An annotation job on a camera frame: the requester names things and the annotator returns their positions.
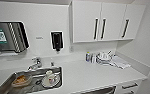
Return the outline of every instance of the drawer handle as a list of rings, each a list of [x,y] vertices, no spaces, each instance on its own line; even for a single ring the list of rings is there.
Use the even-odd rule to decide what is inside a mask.
[[[129,23],[129,19],[126,20],[126,24],[125,24],[125,28],[124,28],[124,31],[123,31],[123,36],[122,36],[122,38],[125,37],[126,29],[127,29],[128,23]]]
[[[124,94],[134,94],[134,92],[133,92],[133,91],[131,91],[131,92],[128,92],[128,93],[124,93]]]
[[[103,26],[102,26],[102,35],[101,35],[101,39],[103,39],[103,35],[104,35],[105,22],[106,22],[106,19],[103,19]]]
[[[136,83],[134,85],[131,85],[131,86],[122,86],[123,89],[127,89],[127,88],[131,88],[131,87],[135,87],[135,86],[138,86]]]
[[[94,39],[96,39],[96,34],[97,34],[97,24],[98,24],[98,19],[95,19],[95,34],[94,34]]]

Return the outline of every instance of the paper towel dispenser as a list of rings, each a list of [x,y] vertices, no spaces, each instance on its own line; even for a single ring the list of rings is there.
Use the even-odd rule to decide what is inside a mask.
[[[28,47],[22,22],[0,22],[0,52],[14,51],[20,53]]]

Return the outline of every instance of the white drawer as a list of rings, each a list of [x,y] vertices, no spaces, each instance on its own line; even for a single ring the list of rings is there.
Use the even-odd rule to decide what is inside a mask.
[[[130,81],[118,84],[115,94],[136,94],[142,80]]]

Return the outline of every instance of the stainless steel sink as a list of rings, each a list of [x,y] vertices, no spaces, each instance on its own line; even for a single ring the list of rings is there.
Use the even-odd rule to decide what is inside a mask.
[[[45,77],[45,74],[48,70],[52,70],[53,73],[56,73],[60,76],[60,81],[53,87],[43,87],[42,84],[36,85],[37,81],[42,81]],[[21,75],[32,75],[32,81],[28,86],[23,87],[12,87],[11,83]],[[62,85],[62,69],[61,67],[52,67],[46,69],[39,69],[35,71],[22,71],[13,73],[1,86],[0,86],[0,94],[24,94],[24,93],[32,93],[42,90],[54,89],[58,88]]]

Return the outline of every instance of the black soap dispenser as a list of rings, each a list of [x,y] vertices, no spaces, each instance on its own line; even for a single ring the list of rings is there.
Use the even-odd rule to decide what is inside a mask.
[[[53,49],[56,49],[59,53],[60,49],[63,48],[62,32],[51,32]]]

